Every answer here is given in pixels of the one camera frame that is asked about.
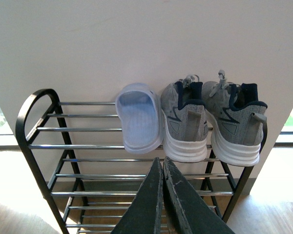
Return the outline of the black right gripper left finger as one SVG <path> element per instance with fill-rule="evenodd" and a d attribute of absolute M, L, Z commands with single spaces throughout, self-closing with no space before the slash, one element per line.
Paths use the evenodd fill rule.
<path fill-rule="evenodd" d="M 163 170 L 159 158 L 142 182 L 132 204 L 112 230 L 113 234 L 159 234 L 161 230 Z"/>

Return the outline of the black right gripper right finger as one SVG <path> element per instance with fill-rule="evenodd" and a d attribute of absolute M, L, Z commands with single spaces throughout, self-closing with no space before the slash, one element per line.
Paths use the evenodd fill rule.
<path fill-rule="evenodd" d="M 164 204 L 171 234 L 234 233 L 198 195 L 173 161 L 166 157 L 164 171 Z"/>

